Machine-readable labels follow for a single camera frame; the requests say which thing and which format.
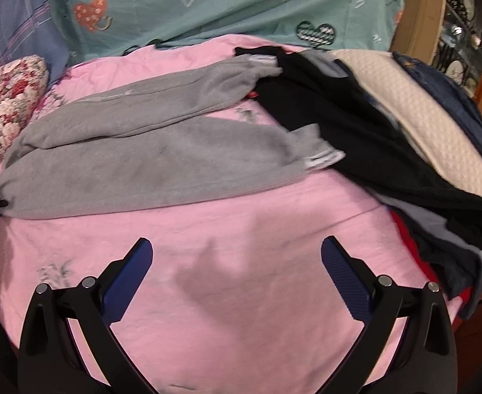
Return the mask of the grey sweatpants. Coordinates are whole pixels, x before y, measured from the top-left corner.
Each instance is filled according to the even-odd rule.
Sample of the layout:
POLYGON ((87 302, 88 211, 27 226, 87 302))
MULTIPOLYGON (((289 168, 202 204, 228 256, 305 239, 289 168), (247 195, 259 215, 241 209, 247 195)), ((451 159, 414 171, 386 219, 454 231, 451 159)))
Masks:
POLYGON ((218 117, 279 73, 274 58, 244 55, 64 105, 7 151, 0 213, 41 220, 174 207, 279 188, 341 161, 317 124, 288 131, 218 117))

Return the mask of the pink floral bed sheet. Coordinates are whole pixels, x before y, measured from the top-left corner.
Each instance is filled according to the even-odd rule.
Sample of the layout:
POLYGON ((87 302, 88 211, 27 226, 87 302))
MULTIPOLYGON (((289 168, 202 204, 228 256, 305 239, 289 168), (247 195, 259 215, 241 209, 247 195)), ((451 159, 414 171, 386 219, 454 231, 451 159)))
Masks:
POLYGON ((312 393, 361 330, 320 255, 335 235, 396 286, 428 282, 390 213, 338 173, 145 212, 0 222, 0 320, 18 339, 34 288, 76 286, 140 237, 153 265, 118 339, 164 393, 312 393))

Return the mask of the cream textured blanket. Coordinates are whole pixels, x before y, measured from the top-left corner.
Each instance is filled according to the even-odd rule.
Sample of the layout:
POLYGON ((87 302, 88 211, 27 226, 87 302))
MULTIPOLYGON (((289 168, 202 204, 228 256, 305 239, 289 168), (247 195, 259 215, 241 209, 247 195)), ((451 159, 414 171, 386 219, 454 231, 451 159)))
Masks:
POLYGON ((363 130, 379 132, 384 122, 407 140, 409 147, 439 176, 482 197, 482 155, 431 94, 400 67, 393 56, 371 50, 324 52, 340 60, 366 94, 363 109, 346 104, 342 113, 363 130))

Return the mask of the black garment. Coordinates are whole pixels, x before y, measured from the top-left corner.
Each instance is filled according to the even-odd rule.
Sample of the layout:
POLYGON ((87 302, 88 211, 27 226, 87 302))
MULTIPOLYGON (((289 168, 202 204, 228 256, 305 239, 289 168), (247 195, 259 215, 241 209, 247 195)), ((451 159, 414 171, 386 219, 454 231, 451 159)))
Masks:
POLYGON ((482 250, 482 197, 447 182, 392 127, 363 130, 341 112, 363 109, 366 94, 351 71, 324 52, 289 53, 278 46, 237 47, 235 54, 272 56, 282 70, 258 80, 255 99, 282 127, 319 127, 323 139, 343 151, 336 169, 371 192, 422 207, 447 220, 446 227, 482 250))

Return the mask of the red floral bolster pillow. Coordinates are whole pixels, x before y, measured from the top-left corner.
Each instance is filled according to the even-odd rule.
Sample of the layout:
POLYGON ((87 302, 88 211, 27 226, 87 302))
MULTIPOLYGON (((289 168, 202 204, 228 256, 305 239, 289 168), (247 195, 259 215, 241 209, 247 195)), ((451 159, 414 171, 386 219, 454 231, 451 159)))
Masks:
POLYGON ((47 64, 38 55, 0 66, 0 164, 37 108, 47 84, 47 64))

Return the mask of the dark navy garment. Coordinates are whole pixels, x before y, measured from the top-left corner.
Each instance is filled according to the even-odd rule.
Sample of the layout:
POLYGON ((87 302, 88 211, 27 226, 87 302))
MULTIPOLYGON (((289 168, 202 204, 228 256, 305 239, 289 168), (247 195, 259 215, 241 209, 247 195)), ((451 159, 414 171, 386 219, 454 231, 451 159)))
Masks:
POLYGON ((463 88, 421 60, 393 52, 393 60, 454 119, 482 157, 482 115, 463 88))

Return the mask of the blue plaid pillow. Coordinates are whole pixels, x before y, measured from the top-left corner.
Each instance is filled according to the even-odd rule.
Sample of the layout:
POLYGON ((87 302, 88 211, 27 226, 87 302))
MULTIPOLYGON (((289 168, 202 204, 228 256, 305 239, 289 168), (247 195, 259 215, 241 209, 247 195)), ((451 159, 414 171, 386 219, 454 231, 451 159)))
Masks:
POLYGON ((49 0, 0 0, 0 66, 36 54, 49 84, 63 75, 69 50, 51 17, 49 0))

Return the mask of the teal heart-print quilt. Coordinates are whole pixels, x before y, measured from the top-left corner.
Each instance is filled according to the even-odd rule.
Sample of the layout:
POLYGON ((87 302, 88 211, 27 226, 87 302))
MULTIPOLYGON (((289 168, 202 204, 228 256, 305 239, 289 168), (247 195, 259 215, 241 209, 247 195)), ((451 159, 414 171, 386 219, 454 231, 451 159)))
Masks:
POLYGON ((405 0, 49 0, 72 63, 228 34, 332 49, 391 46, 405 0))

